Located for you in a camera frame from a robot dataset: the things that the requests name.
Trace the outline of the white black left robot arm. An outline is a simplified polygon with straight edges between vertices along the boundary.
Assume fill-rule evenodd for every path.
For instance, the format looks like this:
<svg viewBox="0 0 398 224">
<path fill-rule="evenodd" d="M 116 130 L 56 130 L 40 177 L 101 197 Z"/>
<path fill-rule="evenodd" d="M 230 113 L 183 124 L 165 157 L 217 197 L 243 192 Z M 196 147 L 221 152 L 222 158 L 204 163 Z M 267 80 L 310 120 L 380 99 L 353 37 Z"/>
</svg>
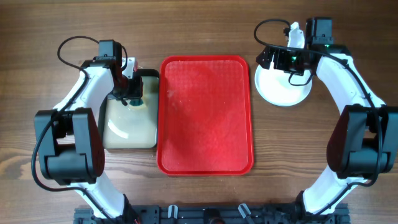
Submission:
<svg viewBox="0 0 398 224">
<path fill-rule="evenodd" d="M 105 154 L 96 115 L 111 99 L 129 106 L 143 96 L 141 77 L 123 75 L 127 51 L 115 40 L 97 41 L 98 55 L 77 69 L 80 77 L 53 109 L 34 117 L 36 144 L 31 172 L 49 192 L 77 191 L 91 207 L 94 221 L 139 223 L 127 197 L 104 172 Z"/>
</svg>

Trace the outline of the white plate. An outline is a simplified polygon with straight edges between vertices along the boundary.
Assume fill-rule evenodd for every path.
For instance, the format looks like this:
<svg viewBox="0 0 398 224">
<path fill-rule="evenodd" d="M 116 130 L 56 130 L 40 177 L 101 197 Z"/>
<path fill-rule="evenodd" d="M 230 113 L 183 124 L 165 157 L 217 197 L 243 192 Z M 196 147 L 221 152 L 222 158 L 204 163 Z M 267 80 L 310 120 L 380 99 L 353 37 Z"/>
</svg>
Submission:
<svg viewBox="0 0 398 224">
<path fill-rule="evenodd" d="M 304 75 L 292 75 L 273 68 L 269 70 L 257 66 L 254 83 L 258 93 L 269 103 L 276 106 L 293 106 L 302 102 L 312 89 L 312 77 L 309 71 Z"/>
</svg>

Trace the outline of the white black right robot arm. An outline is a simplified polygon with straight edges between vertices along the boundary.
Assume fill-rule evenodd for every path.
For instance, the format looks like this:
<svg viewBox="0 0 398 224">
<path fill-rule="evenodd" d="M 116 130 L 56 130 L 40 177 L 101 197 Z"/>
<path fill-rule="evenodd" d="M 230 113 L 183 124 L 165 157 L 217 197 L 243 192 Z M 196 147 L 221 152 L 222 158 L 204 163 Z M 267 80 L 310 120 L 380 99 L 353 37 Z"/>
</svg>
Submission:
<svg viewBox="0 0 398 224">
<path fill-rule="evenodd" d="M 389 172 L 397 154 L 397 108 L 368 87 L 351 52 L 335 44 L 332 20 L 313 17 L 304 29 L 285 22 L 287 45 L 264 44 L 257 56 L 255 86 L 277 106 L 293 106 L 318 78 L 340 113 L 326 147 L 327 167 L 300 197 L 305 218 L 329 215 L 355 187 L 371 187 Z"/>
</svg>

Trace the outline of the green yellow sponge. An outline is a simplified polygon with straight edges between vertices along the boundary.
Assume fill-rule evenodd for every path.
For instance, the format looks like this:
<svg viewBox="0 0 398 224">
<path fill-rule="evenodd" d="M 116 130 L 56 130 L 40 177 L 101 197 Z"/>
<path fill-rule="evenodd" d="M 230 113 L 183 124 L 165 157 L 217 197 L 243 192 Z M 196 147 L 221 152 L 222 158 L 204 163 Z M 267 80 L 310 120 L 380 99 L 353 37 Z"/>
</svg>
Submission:
<svg viewBox="0 0 398 224">
<path fill-rule="evenodd" d="M 140 105 L 143 105 L 143 104 L 144 104 L 143 99 L 133 99 L 133 100 L 131 100 L 129 102 L 130 106 L 140 106 Z"/>
</svg>

